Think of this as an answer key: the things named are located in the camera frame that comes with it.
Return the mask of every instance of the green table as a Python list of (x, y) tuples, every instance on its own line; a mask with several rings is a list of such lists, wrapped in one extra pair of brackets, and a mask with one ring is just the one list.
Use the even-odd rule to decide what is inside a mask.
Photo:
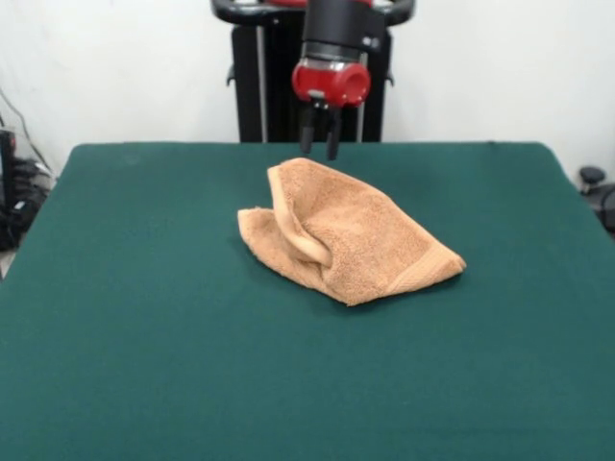
[(75, 150), (0, 286), (2, 461), (615, 459), (615, 245), (548, 149), (344, 146), (468, 263), (352, 309), (239, 237), (296, 152)]

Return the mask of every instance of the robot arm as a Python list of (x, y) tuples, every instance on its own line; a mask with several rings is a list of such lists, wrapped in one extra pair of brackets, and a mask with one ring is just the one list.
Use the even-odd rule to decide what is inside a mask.
[(372, 0), (308, 0), (301, 59), (292, 76), (297, 96), (308, 103), (301, 149), (308, 154), (319, 116), (327, 119), (328, 158), (337, 156), (341, 110), (367, 98), (371, 78), (364, 56), (380, 50), (386, 32)]
[(378, 5), (374, 1), (210, 0), (216, 16), (244, 28), (297, 28), (303, 24), (301, 53), (296, 50), (299, 62), (289, 77), (294, 92), (308, 108), (300, 136), (291, 136), (300, 138), (306, 154), (314, 138), (314, 124), (324, 117), (328, 122), (328, 156), (336, 157), (342, 109), (360, 106), (369, 94), (367, 54), (380, 51), (387, 27), (403, 24), (414, 15), (415, 0), (384, 0)]

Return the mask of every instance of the crumpled towel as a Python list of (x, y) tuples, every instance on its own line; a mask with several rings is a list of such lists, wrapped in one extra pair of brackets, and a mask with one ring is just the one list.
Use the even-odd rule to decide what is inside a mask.
[(449, 279), (466, 267), (375, 187), (307, 158), (267, 171), (273, 209), (238, 212), (265, 265), (348, 306)]

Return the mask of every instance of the cable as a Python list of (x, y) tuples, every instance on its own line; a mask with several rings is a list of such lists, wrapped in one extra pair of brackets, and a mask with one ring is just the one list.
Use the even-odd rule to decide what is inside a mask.
[(35, 145), (35, 143), (32, 141), (32, 139), (30, 138), (30, 132), (28, 131), (28, 125), (26, 124), (26, 118), (23, 116), (23, 114), (19, 111), (18, 108), (16, 108), (13, 103), (11, 102), (11, 100), (9, 99), (9, 97), (7, 96), (7, 94), (4, 92), (4, 89), (2, 89), (2, 86), (0, 86), (0, 98), (3, 99), (3, 101), (5, 102), (5, 104), (9, 107), (10, 110), (12, 110), (14, 112), (15, 115), (17, 115), (17, 117), (19, 118), (19, 120), (21, 121), (21, 127), (23, 128), (23, 133), (25, 134), (26, 139), (28, 140), (28, 142), (30, 143), (30, 146), (32, 147), (32, 150), (35, 151), (35, 154), (37, 155), (38, 159), (42, 162), (43, 165), (45, 165), (45, 167), (49, 170), (51, 170), (51, 167), (49, 166), (49, 163), (47, 163), (47, 160), (45, 160), (45, 157), (42, 156), (42, 154), (40, 153), (40, 151), (37, 149), (37, 146)]
[(606, 224), (606, 201), (610, 198), (611, 195), (615, 195), (615, 185), (613, 185), (610, 189), (608, 189), (606, 191), (606, 193), (603, 195), (603, 198), (600, 200), (600, 209), (601, 209), (601, 216), (602, 216), (602, 220), (603, 220), (603, 225), (608, 228), (608, 225)]

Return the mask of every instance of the black knob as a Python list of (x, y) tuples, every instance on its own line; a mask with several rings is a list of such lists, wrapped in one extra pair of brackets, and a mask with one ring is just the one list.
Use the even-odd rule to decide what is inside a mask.
[(598, 185), (604, 181), (606, 174), (604, 170), (596, 168), (595, 166), (586, 166), (580, 169), (580, 178), (587, 185)]

